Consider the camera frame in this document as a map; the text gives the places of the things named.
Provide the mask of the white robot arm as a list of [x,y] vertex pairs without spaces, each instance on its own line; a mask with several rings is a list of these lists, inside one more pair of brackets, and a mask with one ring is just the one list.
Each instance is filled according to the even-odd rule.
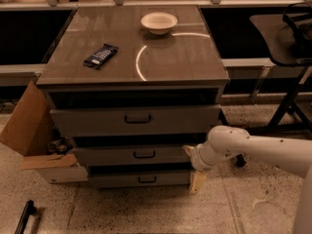
[[[246,130],[213,127],[207,140],[195,146],[183,145],[196,174],[239,154],[246,154],[304,179],[292,234],[312,234],[312,141],[270,136],[251,136]],[[197,180],[191,178],[191,184]]]

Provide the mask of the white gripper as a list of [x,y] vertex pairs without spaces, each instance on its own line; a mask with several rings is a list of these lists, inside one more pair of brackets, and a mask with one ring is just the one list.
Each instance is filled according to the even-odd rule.
[[195,147],[183,145],[182,148],[190,156],[192,167],[198,171],[191,173],[189,186],[189,192],[196,194],[204,186],[207,179],[207,176],[200,172],[210,170],[216,164],[223,162],[225,155],[214,150],[207,141]]

